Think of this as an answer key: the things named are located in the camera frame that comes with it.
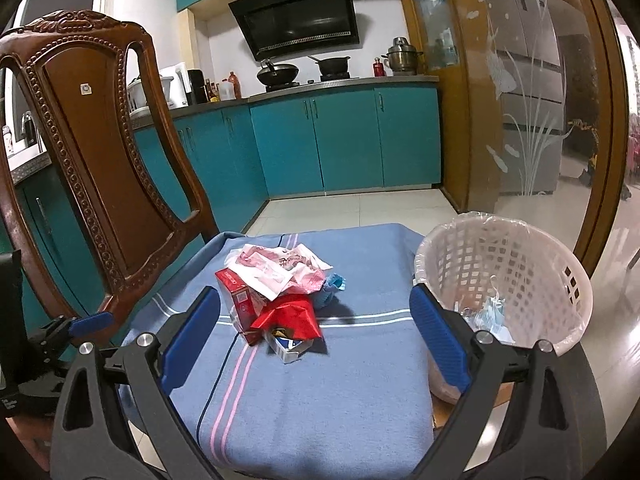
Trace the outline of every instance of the blue gripper pad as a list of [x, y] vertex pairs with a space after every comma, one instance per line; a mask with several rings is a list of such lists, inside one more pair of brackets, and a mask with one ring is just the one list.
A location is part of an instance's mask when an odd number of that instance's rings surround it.
[[179, 388], [200, 355], [220, 317], [220, 295], [215, 288], [206, 287], [190, 308], [189, 317], [167, 345], [162, 359], [162, 390], [169, 395]]
[[111, 312], [101, 312], [100, 314], [83, 317], [71, 323], [69, 326], [69, 335], [71, 337], [85, 337], [111, 326], [113, 321], [113, 314]]
[[414, 286], [409, 296], [409, 310], [414, 323], [444, 379], [463, 394], [471, 384], [466, 352], [440, 315], [440, 309], [441, 306], [434, 304], [419, 285]]

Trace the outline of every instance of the white bottle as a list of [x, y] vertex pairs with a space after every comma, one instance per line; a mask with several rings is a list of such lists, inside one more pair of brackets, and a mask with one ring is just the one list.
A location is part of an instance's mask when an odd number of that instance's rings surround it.
[[14, 135], [11, 133], [11, 128], [6, 124], [2, 127], [2, 138], [4, 139], [4, 150], [7, 155], [14, 154]]
[[234, 85], [233, 83], [229, 82], [227, 79], [222, 80], [222, 83], [220, 83], [220, 85], [218, 86], [218, 90], [220, 91], [221, 101], [231, 101], [231, 99], [236, 98]]

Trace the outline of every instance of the black saucepan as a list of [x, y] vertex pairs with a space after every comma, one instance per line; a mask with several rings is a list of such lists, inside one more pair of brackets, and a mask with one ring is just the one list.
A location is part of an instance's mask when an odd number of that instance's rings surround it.
[[342, 74], [349, 71], [348, 60], [351, 59], [350, 56], [330, 57], [328, 59], [318, 59], [313, 56], [309, 57], [318, 63], [318, 68], [322, 75]]
[[298, 75], [298, 67], [288, 63], [273, 64], [265, 62], [266, 67], [257, 74], [258, 81], [265, 86], [276, 86], [291, 83]]

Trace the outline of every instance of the white basket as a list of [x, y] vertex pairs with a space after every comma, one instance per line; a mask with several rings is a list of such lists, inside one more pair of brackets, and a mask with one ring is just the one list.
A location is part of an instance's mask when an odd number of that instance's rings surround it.
[[[505, 325], [516, 345], [548, 339], [558, 355], [582, 337], [593, 292], [574, 254], [551, 235], [519, 220], [466, 213], [436, 227], [415, 256], [415, 277], [444, 308], [479, 308], [495, 285], [505, 298]], [[429, 359], [429, 385], [442, 400], [460, 393]]]

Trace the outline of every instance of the red bottle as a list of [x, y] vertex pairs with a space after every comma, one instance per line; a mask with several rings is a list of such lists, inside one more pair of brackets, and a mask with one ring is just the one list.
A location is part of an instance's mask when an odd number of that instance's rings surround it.
[[234, 86], [234, 94], [236, 94], [236, 99], [242, 99], [242, 91], [240, 90], [240, 81], [238, 80], [238, 76], [233, 72], [228, 77], [229, 82]]
[[376, 62], [373, 64], [373, 75], [374, 77], [384, 77], [385, 76], [385, 66], [380, 63], [380, 58], [376, 58]]

